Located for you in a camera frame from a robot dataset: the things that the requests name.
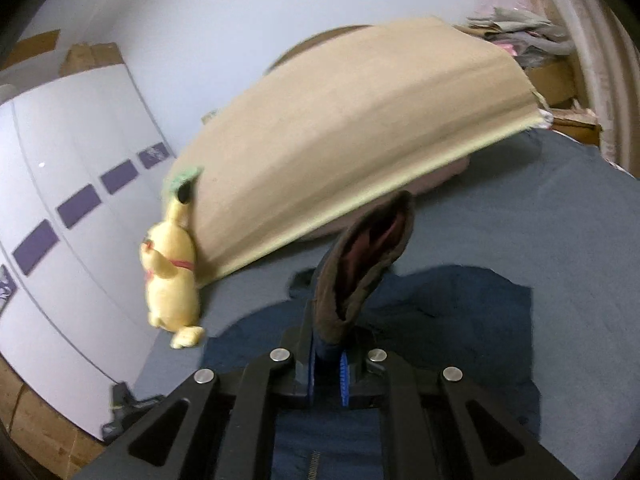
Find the black cloth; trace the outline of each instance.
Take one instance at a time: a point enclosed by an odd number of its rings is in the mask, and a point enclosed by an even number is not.
[[[207,341],[202,366],[225,373],[276,348],[299,325],[310,272],[297,275],[290,300],[255,312]],[[387,273],[367,300],[358,325],[420,368],[457,366],[487,388],[534,436],[540,393],[531,379],[531,290],[488,269],[442,266],[409,276]],[[319,480],[382,480],[376,410],[340,407],[335,370],[316,374],[309,412],[278,414],[273,480],[306,478],[319,453]]]

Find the purple sticker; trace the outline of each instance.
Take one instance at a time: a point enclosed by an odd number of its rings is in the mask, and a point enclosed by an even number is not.
[[[7,304],[9,299],[18,288],[14,279],[9,274],[9,269],[4,265],[0,265],[0,310]]]
[[[27,235],[27,237],[15,248],[15,262],[25,274],[33,270],[38,262],[47,254],[55,244],[58,236],[53,232],[48,220],[43,220]]]
[[[166,146],[162,142],[158,142],[153,146],[150,146],[146,150],[142,150],[138,153],[138,158],[146,170],[154,167],[158,162],[169,158],[169,152]]]
[[[122,164],[117,165],[112,170],[107,171],[100,180],[107,188],[110,195],[114,194],[117,190],[125,187],[129,182],[138,176],[138,170],[129,159],[125,160]]]
[[[71,198],[58,206],[58,214],[67,229],[71,229],[82,218],[97,208],[102,201],[94,186],[87,184]]]

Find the brown glove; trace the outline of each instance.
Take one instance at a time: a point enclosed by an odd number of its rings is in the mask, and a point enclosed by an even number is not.
[[[414,227],[414,198],[401,191],[348,228],[324,257],[314,287],[316,353],[339,355],[365,300],[398,259]]]

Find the green fabric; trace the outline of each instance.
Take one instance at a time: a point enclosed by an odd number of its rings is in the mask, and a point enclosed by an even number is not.
[[[193,166],[181,171],[171,180],[165,181],[164,189],[162,190],[162,198],[167,199],[169,196],[175,194],[178,191],[178,188],[185,182],[196,180],[202,173],[202,170],[204,170],[202,166]]]

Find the pile of clothes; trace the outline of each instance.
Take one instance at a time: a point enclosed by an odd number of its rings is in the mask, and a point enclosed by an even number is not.
[[[491,15],[467,19],[459,30],[509,52],[522,68],[535,68],[575,50],[567,30],[526,9],[494,7]]]

